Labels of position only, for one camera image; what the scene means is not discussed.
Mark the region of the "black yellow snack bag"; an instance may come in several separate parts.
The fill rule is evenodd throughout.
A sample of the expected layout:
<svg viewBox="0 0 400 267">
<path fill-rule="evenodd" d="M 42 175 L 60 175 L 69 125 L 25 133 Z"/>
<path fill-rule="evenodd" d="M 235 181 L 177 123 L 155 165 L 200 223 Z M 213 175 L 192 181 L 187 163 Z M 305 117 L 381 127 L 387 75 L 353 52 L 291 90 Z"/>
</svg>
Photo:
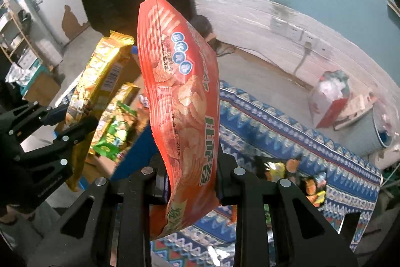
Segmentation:
<svg viewBox="0 0 400 267">
<path fill-rule="evenodd" d="M 255 156 L 255 174 L 269 182 L 286 178 L 293 182 L 315 206 L 322 207 L 326 200 L 327 172 L 314 175 L 300 173 L 300 156 L 287 160 L 273 157 Z"/>
</svg>

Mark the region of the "green snack bag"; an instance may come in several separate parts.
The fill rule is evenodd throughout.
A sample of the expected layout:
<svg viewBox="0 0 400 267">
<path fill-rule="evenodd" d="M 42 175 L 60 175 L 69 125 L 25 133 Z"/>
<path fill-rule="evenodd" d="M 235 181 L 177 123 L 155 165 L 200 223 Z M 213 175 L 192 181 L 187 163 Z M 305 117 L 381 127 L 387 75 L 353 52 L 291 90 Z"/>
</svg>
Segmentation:
<svg viewBox="0 0 400 267">
<path fill-rule="evenodd" d="M 95 154 L 116 161 L 119 153 L 127 146 L 128 134 L 136 124 L 136 118 L 136 111 L 118 101 L 110 118 L 95 133 L 90 149 Z"/>
</svg>

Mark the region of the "black round speaker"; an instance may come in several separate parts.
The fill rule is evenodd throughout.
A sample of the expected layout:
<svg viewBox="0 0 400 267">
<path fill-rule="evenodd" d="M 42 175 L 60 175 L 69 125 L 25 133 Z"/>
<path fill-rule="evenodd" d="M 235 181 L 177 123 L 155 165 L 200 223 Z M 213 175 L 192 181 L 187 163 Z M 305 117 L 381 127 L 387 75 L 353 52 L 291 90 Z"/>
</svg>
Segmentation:
<svg viewBox="0 0 400 267">
<path fill-rule="evenodd" d="M 213 32 L 212 26 L 209 20 L 202 15 L 196 15 L 190 20 L 190 24 L 193 28 L 204 38 L 206 39 Z"/>
</svg>

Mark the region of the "red white plastic bag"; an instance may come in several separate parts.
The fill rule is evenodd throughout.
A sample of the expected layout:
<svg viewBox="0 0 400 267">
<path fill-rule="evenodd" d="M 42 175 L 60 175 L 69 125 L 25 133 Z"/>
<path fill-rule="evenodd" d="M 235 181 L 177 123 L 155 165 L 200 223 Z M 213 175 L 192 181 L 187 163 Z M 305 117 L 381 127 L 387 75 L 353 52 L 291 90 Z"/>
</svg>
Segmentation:
<svg viewBox="0 0 400 267">
<path fill-rule="evenodd" d="M 315 128 L 329 128 L 351 96 L 349 76 L 341 70 L 325 71 L 308 95 L 308 107 Z"/>
</svg>

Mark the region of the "blue patterned table cloth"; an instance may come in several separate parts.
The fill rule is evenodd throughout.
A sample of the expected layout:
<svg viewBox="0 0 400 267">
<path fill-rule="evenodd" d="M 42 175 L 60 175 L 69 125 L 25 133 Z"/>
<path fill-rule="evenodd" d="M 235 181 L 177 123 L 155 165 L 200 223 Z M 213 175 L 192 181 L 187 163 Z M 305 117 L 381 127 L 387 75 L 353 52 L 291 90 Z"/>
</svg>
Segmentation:
<svg viewBox="0 0 400 267">
<path fill-rule="evenodd" d="M 299 159 L 303 176 L 325 173 L 325 202 L 319 211 L 338 232 L 344 230 L 349 213 L 360 214 L 350 233 L 355 250 L 375 209 L 382 174 L 373 164 L 339 143 L 257 100 L 244 90 L 220 82 L 220 143 L 225 153 L 250 171 L 256 157 L 284 164 Z"/>
</svg>

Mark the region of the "white wall socket strip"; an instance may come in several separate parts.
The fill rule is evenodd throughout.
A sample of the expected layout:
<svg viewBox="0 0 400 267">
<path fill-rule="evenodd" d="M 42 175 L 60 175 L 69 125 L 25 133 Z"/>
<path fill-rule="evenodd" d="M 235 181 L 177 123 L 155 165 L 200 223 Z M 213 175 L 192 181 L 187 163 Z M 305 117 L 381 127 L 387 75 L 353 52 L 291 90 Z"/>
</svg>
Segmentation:
<svg viewBox="0 0 400 267">
<path fill-rule="evenodd" d="M 270 20 L 270 30 L 298 45 L 306 47 L 324 58 L 331 57 L 332 47 L 329 43 L 292 23 L 273 16 Z"/>
</svg>

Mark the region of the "yellow gold snack bag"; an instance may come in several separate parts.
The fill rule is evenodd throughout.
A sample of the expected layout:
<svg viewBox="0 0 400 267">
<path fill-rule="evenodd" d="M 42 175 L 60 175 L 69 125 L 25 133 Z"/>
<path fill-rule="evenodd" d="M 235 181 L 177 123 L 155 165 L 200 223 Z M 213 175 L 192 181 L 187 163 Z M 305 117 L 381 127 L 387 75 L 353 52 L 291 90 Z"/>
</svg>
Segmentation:
<svg viewBox="0 0 400 267">
<path fill-rule="evenodd" d="M 140 68 L 132 57 L 133 37 L 110 31 L 95 47 L 69 102 L 65 127 L 86 117 L 100 119 L 125 82 L 133 83 Z"/>
</svg>

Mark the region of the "red potato chips bag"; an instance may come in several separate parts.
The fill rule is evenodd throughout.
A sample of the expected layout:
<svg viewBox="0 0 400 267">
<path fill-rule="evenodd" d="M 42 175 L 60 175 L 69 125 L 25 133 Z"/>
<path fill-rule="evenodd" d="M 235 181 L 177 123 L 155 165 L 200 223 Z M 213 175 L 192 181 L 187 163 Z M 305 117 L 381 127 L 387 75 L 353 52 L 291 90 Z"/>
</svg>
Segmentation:
<svg viewBox="0 0 400 267">
<path fill-rule="evenodd" d="M 168 204 L 150 210 L 156 239 L 218 206 L 220 76 L 215 51 L 166 0 L 140 4 L 137 36 L 152 136 L 171 188 Z"/>
</svg>

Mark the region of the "grey round bucket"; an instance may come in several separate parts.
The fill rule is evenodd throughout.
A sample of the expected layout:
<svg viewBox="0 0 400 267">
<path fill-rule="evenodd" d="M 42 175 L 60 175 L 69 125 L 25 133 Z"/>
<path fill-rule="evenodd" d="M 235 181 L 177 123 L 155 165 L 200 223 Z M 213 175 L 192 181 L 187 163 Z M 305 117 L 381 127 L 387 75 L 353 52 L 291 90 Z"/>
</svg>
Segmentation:
<svg viewBox="0 0 400 267">
<path fill-rule="evenodd" d="M 391 147 L 399 138 L 399 111 L 378 100 L 349 127 L 341 144 L 350 152 L 366 157 Z"/>
</svg>

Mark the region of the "wooden shelf rack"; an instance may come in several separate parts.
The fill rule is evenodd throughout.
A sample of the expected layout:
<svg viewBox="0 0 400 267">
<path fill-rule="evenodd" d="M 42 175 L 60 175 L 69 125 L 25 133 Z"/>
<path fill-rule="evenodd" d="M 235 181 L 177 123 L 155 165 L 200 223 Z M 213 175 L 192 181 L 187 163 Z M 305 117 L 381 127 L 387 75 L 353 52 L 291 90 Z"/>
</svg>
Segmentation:
<svg viewBox="0 0 400 267">
<path fill-rule="evenodd" d="M 54 73 L 62 57 L 28 10 L 17 0 L 1 0 L 1 75 L 12 64 L 30 68 L 35 61 Z"/>
</svg>

